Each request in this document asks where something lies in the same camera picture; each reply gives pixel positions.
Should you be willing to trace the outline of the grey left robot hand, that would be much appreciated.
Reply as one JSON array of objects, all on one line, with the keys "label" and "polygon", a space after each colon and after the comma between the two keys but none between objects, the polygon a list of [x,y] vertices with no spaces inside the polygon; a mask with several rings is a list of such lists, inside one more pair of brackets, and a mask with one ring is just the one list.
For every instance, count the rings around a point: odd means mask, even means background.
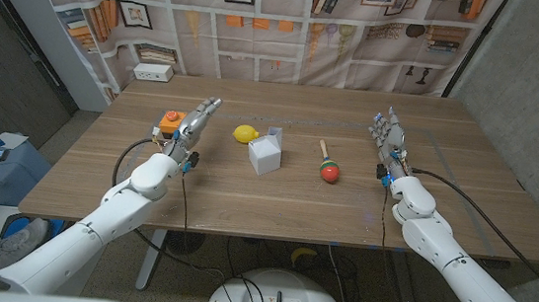
[{"label": "grey left robot hand", "polygon": [[185,161],[199,141],[200,135],[211,116],[220,108],[222,103],[222,99],[211,97],[189,112],[173,134],[171,141],[164,147],[163,155],[171,157],[177,163]]}]

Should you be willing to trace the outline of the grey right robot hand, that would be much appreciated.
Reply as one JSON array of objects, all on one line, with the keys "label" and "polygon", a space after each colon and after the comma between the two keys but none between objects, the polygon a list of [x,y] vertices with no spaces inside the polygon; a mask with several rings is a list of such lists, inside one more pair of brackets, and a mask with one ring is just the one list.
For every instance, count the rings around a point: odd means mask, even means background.
[{"label": "grey right robot hand", "polygon": [[378,113],[368,131],[378,148],[380,163],[386,168],[390,179],[410,177],[413,170],[407,160],[405,129],[394,109],[390,108],[387,115]]}]

